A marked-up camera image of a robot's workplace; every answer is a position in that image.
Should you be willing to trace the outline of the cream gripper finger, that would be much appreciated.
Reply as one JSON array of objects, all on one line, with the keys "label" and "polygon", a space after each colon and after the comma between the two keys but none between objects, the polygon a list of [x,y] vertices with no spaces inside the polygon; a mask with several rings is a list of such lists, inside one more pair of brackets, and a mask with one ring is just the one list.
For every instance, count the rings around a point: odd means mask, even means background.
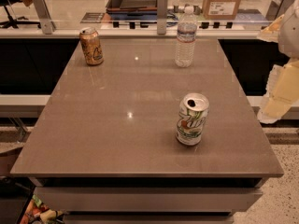
[{"label": "cream gripper finger", "polygon": [[285,65],[274,65],[266,84],[257,118],[271,124],[280,120],[299,100],[299,61],[290,59]]},{"label": "cream gripper finger", "polygon": [[257,34],[257,38],[265,42],[281,43],[282,36],[280,34],[280,27],[283,18],[284,15],[276,18],[271,24],[263,28],[260,33]]}]

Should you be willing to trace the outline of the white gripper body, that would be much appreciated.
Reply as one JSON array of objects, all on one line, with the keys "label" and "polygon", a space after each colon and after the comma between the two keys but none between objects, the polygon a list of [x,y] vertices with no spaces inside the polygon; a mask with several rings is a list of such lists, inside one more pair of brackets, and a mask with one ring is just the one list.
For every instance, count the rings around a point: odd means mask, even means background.
[{"label": "white gripper body", "polygon": [[280,24],[278,49],[292,59],[299,58],[299,0],[287,9]]}]

